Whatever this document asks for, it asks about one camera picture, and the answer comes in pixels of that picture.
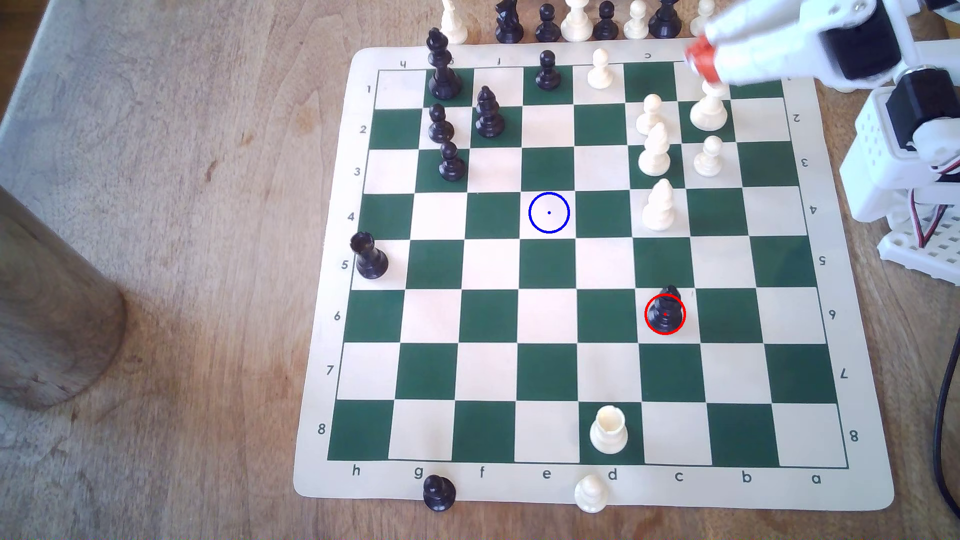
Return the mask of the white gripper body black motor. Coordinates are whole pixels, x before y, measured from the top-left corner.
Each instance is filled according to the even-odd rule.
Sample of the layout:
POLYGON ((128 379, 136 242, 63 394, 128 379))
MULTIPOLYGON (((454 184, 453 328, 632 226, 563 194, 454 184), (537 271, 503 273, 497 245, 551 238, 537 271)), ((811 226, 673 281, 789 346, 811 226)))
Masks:
POLYGON ((878 82, 903 57, 900 1, 803 1, 798 12, 805 75, 825 82, 878 82))

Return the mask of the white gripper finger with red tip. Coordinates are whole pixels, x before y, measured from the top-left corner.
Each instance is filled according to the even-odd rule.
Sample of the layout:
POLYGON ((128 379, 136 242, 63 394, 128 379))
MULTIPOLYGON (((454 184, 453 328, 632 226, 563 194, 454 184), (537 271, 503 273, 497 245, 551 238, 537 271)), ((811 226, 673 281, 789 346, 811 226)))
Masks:
POLYGON ((699 37, 685 50, 685 61, 712 85, 749 85, 826 74, 826 53, 816 33, 777 30, 712 44, 699 37))
POLYGON ((709 42, 745 40, 797 21, 803 1, 736 1, 704 25, 709 42))

